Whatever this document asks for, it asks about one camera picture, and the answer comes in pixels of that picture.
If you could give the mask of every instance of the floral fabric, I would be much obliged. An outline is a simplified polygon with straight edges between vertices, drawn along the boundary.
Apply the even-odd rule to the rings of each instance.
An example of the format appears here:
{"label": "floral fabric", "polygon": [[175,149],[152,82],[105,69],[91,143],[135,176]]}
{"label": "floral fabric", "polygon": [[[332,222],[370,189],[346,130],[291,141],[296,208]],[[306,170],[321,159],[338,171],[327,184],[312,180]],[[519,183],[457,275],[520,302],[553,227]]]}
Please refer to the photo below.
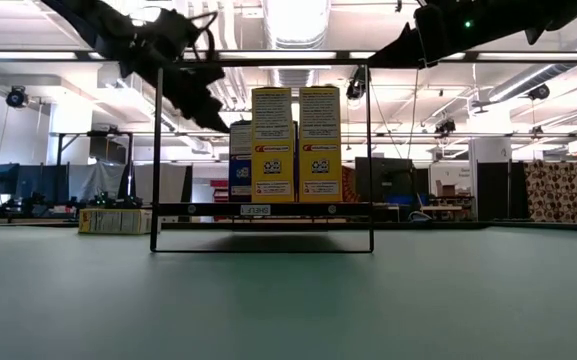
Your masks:
{"label": "floral fabric", "polygon": [[577,163],[536,161],[524,170],[531,219],[577,223]]}

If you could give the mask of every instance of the ceiling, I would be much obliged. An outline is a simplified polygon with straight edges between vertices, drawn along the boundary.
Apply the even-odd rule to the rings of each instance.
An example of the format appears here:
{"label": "ceiling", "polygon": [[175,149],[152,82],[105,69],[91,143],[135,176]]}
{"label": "ceiling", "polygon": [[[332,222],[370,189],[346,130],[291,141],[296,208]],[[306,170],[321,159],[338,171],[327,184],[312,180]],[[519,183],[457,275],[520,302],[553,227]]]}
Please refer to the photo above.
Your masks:
{"label": "ceiling", "polygon": [[[260,1],[249,0],[169,0],[148,1],[151,6],[179,6],[207,11],[212,7],[231,8],[223,10],[220,20],[213,30],[219,37],[235,39],[235,44],[227,44],[229,49],[266,49],[263,11]],[[137,0],[107,0],[108,3],[125,12],[143,6]],[[416,2],[404,0],[401,13],[395,13],[396,1],[375,2],[374,0],[332,0],[327,36],[323,49],[375,51],[393,41],[402,31],[406,22],[412,22]],[[577,20],[560,31],[542,36],[534,46],[529,46],[524,34],[494,41],[479,47],[490,51],[558,51],[574,50],[577,45]],[[74,30],[58,15],[37,1],[0,1],[0,50],[79,50],[87,49]],[[96,122],[107,122],[134,131],[151,131],[152,118],[147,104],[135,100],[130,89],[114,89],[109,84],[100,83],[99,63],[0,63],[0,77],[7,75],[58,76],[89,94],[96,104]],[[525,64],[440,64],[431,69],[414,70],[372,70],[372,123],[373,131],[432,132],[434,124],[441,120],[440,110],[450,105],[449,117],[457,123],[457,131],[468,131],[472,112],[467,111],[467,98],[479,89],[484,91],[507,82],[518,74],[530,71],[534,65]],[[351,66],[318,68],[316,84],[334,84],[342,88],[354,71]],[[244,68],[246,91],[270,85],[270,71],[260,68]],[[547,82],[551,95],[547,100],[531,102],[516,98],[501,105],[489,107],[510,113],[512,128],[528,131],[533,124],[546,124],[577,111],[577,68]],[[232,94],[232,83],[226,84]],[[138,88],[137,95],[144,88]],[[343,131],[365,131],[366,108],[361,103],[349,109],[345,97],[341,99],[342,122],[347,123]],[[235,118],[249,115],[236,114]],[[561,122],[548,132],[569,132],[577,130],[577,117],[569,122]],[[148,145],[150,140],[142,139],[137,145]],[[224,145],[223,140],[212,139],[216,146]],[[390,139],[377,139],[389,144]],[[353,138],[349,142],[363,143],[365,139]],[[164,145],[180,146],[178,141],[167,140]],[[460,149],[464,144],[455,145]]]}

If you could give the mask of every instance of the green floor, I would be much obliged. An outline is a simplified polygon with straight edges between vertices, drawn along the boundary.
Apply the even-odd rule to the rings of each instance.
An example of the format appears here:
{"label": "green floor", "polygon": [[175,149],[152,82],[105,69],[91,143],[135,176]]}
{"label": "green floor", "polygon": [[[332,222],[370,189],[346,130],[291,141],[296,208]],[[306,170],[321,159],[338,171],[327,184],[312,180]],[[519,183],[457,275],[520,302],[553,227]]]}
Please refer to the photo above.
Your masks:
{"label": "green floor", "polygon": [[151,255],[146,238],[0,228],[0,359],[577,359],[577,232],[376,241]]}

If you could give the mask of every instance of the ductwork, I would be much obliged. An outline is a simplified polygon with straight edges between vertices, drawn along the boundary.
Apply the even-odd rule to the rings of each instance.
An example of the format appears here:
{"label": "ductwork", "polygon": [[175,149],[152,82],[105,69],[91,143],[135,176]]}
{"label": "ductwork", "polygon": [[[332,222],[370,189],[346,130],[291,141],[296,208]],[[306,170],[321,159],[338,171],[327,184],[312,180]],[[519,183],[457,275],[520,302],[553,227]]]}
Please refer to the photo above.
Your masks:
{"label": "ductwork", "polygon": [[[328,30],[331,0],[263,0],[264,29],[271,50],[318,50]],[[272,71],[272,84],[299,88],[315,83],[314,70]]]}
{"label": "ductwork", "polygon": [[[577,51],[577,40],[573,41],[562,51]],[[490,93],[488,93],[488,99],[493,102],[502,102],[512,99],[515,96],[525,94],[546,81],[552,80],[576,67],[577,64],[532,66],[509,81],[493,88]]]}

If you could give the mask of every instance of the shelf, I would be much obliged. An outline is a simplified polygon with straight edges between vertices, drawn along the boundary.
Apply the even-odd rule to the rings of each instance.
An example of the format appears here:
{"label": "shelf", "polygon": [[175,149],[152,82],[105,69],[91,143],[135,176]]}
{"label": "shelf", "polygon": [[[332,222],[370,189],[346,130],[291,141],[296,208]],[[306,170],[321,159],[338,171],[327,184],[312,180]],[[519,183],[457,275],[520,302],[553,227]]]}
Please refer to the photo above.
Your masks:
{"label": "shelf", "polygon": [[174,203],[159,204],[160,216],[369,216],[369,203]]}

